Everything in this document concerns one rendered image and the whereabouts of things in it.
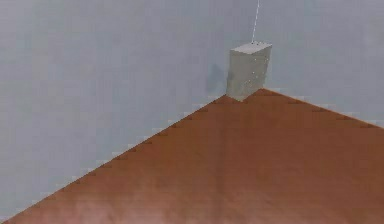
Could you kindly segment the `grey box-shaped bin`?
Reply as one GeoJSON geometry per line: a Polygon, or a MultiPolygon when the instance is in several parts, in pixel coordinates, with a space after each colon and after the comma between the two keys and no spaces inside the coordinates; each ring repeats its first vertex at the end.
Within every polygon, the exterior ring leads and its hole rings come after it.
{"type": "Polygon", "coordinates": [[[243,101],[263,87],[272,45],[255,42],[230,50],[226,95],[243,101]]]}

